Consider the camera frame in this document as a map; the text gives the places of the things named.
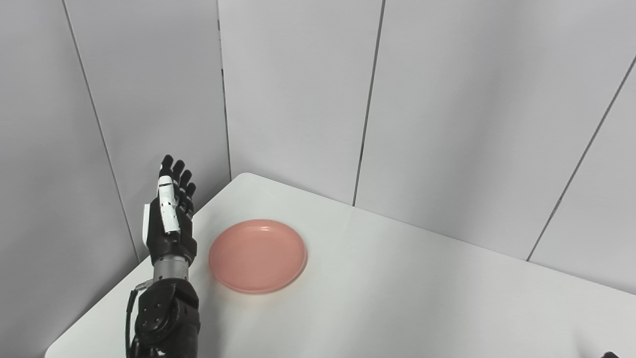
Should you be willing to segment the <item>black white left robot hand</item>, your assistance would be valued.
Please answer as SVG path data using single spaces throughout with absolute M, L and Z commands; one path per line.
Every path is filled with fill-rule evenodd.
M 193 195 L 197 186 L 182 160 L 167 154 L 160 165 L 156 197 L 145 205 L 143 237 L 156 263 L 165 256 L 184 258 L 191 265 L 197 256 L 193 238 Z

